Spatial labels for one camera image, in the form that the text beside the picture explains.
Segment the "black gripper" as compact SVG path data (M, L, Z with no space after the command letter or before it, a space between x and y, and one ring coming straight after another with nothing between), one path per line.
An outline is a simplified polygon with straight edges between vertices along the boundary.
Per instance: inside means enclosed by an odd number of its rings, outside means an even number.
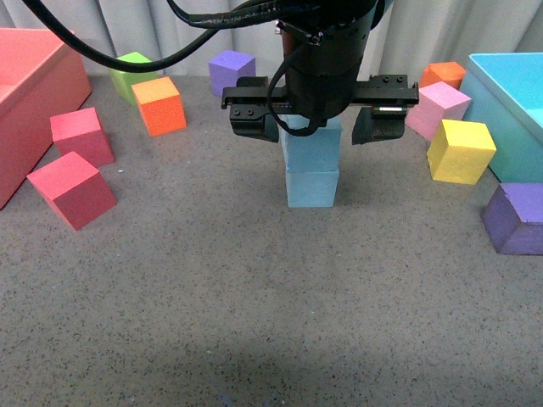
M279 141L283 114L298 114L320 128L350 105L362 106L352 145L403 137L407 109L419 101L418 87L403 75L357 76L368 36L390 1L315 1L316 10L281 17L283 61L272 78L244 76L227 87L221 106L230 110L233 132Z

